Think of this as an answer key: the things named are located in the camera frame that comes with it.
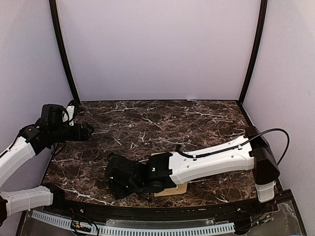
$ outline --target black pole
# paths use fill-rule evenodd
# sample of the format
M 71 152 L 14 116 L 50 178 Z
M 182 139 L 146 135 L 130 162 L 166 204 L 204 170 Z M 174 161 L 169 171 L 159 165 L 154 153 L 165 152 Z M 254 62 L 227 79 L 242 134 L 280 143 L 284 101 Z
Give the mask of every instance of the black pole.
M 73 98 L 80 103 L 79 94 L 78 94 L 78 91 L 75 87 L 75 83 L 74 83 L 74 80 L 73 80 L 73 77 L 71 74 L 71 70 L 70 70 L 70 66 L 69 66 L 69 62 L 68 62 L 68 57 L 67 57 L 67 54 L 65 52 L 65 47 L 64 47 L 64 43 L 63 43 L 63 35 L 61 33 L 56 0 L 49 0 L 49 4 L 50 4 L 51 17 L 52 17 L 53 24 L 54 24 L 57 44 L 58 44 L 58 48 L 59 48 L 59 53 L 60 53 L 61 60 L 63 62 L 63 68 L 65 71 L 65 75 L 67 77 L 68 84 L 70 86 L 70 90 L 71 90 Z
M 254 40 L 254 45 L 252 47 L 252 54 L 251 54 L 251 59 L 250 63 L 247 68 L 245 80 L 243 83 L 242 91 L 240 94 L 240 97 L 238 99 L 238 102 L 242 105 L 246 93 L 248 90 L 248 87 L 250 86 L 251 78 L 252 78 L 252 73 L 254 71 L 257 55 L 258 55 L 258 50 L 259 50 L 259 45 L 261 41 L 261 36 L 262 36 L 262 30 L 264 28 L 264 22 L 265 22 L 265 16 L 266 16 L 266 10 L 267 10 L 267 2 L 268 0 L 261 0 L 260 3 L 260 10 L 259 10 L 259 17 L 258 17 L 258 23 L 257 23 L 257 29 L 256 29 L 256 35 L 255 35 L 255 40 Z

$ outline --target black cable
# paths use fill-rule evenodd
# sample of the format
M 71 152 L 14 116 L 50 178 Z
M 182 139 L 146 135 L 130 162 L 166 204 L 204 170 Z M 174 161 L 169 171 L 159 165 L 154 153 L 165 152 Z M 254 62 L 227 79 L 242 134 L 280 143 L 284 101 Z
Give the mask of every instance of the black cable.
M 265 214 L 265 212 L 261 213 L 258 217 L 256 217 L 256 218 L 255 218 L 253 221 L 251 221 L 250 223 L 248 223 L 248 224 L 246 224 L 246 225 L 244 225 L 244 226 L 242 226 L 242 227 L 239 227 L 239 228 L 237 228 L 237 229 L 235 229 L 235 230 L 243 230 L 243 228 L 248 227 L 248 226 L 251 226 L 253 223 L 257 222 L 257 221 L 260 219 L 260 217 L 262 217 L 264 214 Z
M 218 154 L 218 153 L 221 153 L 221 152 L 224 152 L 224 151 L 229 151 L 229 150 L 232 150 L 232 149 L 235 149 L 235 148 L 238 148 L 239 146 L 244 146 L 246 145 L 247 143 L 251 142 L 252 140 L 264 135 L 264 134 L 267 134 L 267 133 L 270 133 L 270 132 L 273 132 L 273 131 L 281 131 L 283 132 L 286 137 L 287 137 L 287 143 L 286 143 L 286 147 L 285 147 L 285 150 L 281 156 L 281 158 L 279 159 L 277 165 L 280 164 L 280 162 L 282 161 L 284 155 L 286 154 L 286 151 L 287 149 L 289 148 L 289 144 L 290 144 L 290 137 L 289 137 L 289 134 L 284 130 L 284 129 L 280 129 L 280 128 L 273 128 L 273 129 L 268 129 L 264 132 L 261 132 L 257 135 L 255 135 L 254 137 L 252 137 L 251 139 L 239 144 L 239 145 L 235 145 L 235 146 L 232 146 L 232 147 L 228 147 L 228 148 L 225 148 L 225 149 L 222 149 L 222 150 L 218 150 L 218 151 L 213 151 L 213 152 L 209 152 L 209 153 L 204 153 L 204 154 L 200 154 L 200 155 L 189 155 L 189 154 L 186 154 L 186 153 L 183 153 L 182 151 L 180 151 L 180 148 L 181 148 L 181 145 L 177 145 L 176 146 L 176 152 L 178 152 L 181 156 L 184 156 L 184 157 L 187 157 L 187 158 L 192 158 L 192 159 L 197 159 L 197 158 L 202 158 L 202 157 L 206 157 L 206 156 L 210 156 L 210 155 L 214 155 L 214 154 Z
M 251 230 L 252 228 L 255 228 L 255 227 L 258 226 L 258 225 L 262 225 L 262 224 L 264 224 L 264 223 L 270 221 L 270 220 L 267 220 L 267 219 L 268 219 L 268 217 L 265 217 L 265 218 L 263 218 L 263 219 L 261 219 L 261 220 L 257 220 L 256 222 L 253 222 L 253 225 L 250 226 L 250 227 L 247 228 L 247 229 L 236 229 L 236 230 L 238 230 L 238 231 L 248 231 L 248 230 Z
M 64 145 L 57 151 L 57 148 L 56 148 L 56 151 L 54 152 L 53 156 L 57 156 L 58 154 L 60 154 L 63 149 L 65 148 L 65 146 L 67 145 L 67 143 L 64 143 Z
M 57 209 L 57 210 L 59 210 L 61 212 L 64 212 L 64 213 L 67 213 L 67 214 L 69 213 L 69 210 L 70 210 L 72 212 L 71 223 L 73 223 L 73 224 L 74 224 L 74 222 L 73 222 L 74 221 L 74 216 L 78 216 L 78 217 L 81 217 L 83 219 L 86 219 L 86 221 L 87 221 L 86 223 L 88 223 L 90 226 L 92 226 L 92 225 L 95 226 L 96 231 L 97 231 L 96 236 L 99 236 L 99 228 L 98 228 L 97 224 L 93 220 L 90 220 L 89 218 L 87 218 L 87 217 L 85 217 L 83 215 L 75 214 L 72 208 L 69 208 L 67 211 L 61 210 L 61 209 Z M 77 233 L 76 235 L 78 235 L 78 236 L 88 236 L 88 235 L 90 235 L 91 232 L 92 232 L 92 228 L 91 228 L 91 231 L 88 234 L 83 234 L 83 233 L 80 233 L 80 232 L 76 232 Z
M 54 150 L 51 152 L 51 156 L 54 156 L 54 155 L 55 155 L 58 146 L 59 146 L 59 143 L 53 144 Z
M 3 157 L 3 156 L 8 152 L 8 150 L 10 150 L 10 149 L 13 147 L 13 145 L 15 144 L 15 142 L 17 141 L 17 139 L 19 138 L 19 136 L 20 136 L 20 132 L 19 132 L 19 134 L 15 137 L 13 143 L 9 146 L 9 148 L 6 149 L 3 153 L 1 153 L 0 158 Z

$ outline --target white cable tray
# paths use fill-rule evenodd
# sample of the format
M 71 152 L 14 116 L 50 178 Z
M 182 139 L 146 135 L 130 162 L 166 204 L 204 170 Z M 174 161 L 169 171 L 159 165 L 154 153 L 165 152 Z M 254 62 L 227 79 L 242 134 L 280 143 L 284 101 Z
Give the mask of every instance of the white cable tray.
M 72 230 L 70 228 L 71 218 L 56 214 L 50 214 L 45 211 L 34 210 L 32 218 L 47 224 L 65 229 Z M 186 228 L 186 229 L 128 229 L 109 227 L 102 224 L 96 223 L 99 229 L 99 236 L 212 236 L 222 235 L 227 233 L 235 232 L 234 223 L 226 223 L 213 226 L 197 227 L 197 228 Z M 96 235 L 96 227 L 92 227 L 90 235 Z

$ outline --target wooden block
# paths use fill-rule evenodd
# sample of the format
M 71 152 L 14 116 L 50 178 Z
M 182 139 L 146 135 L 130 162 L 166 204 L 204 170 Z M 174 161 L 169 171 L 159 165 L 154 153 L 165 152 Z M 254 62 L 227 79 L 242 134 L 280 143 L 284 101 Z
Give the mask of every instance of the wooden block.
M 152 153 L 151 156 L 161 154 L 159 153 Z M 166 188 L 162 192 L 155 193 L 155 197 L 162 197 L 162 196 L 171 196 L 171 195 L 177 195 L 177 194 L 183 194 L 187 192 L 187 183 L 179 184 L 176 186 L 176 188 Z

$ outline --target white backdrop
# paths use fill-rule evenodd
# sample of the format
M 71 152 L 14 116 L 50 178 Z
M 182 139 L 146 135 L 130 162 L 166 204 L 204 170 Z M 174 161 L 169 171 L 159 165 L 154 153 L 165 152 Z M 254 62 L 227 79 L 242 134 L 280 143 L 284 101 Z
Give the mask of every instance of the white backdrop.
M 42 105 L 66 106 L 71 92 L 58 52 L 49 2 L 0 1 L 0 152 L 19 130 L 33 124 Z M 21 166 L 0 188 L 17 191 L 39 186 L 51 151 Z M 8 217 L 0 236 L 15 236 L 21 214 Z
M 260 0 L 58 0 L 84 100 L 238 99 Z
M 280 181 L 292 189 L 308 235 L 315 235 L 315 1 L 269 1 L 264 32 L 244 107 L 261 130 L 291 137 Z M 286 138 L 267 134 L 278 160 Z

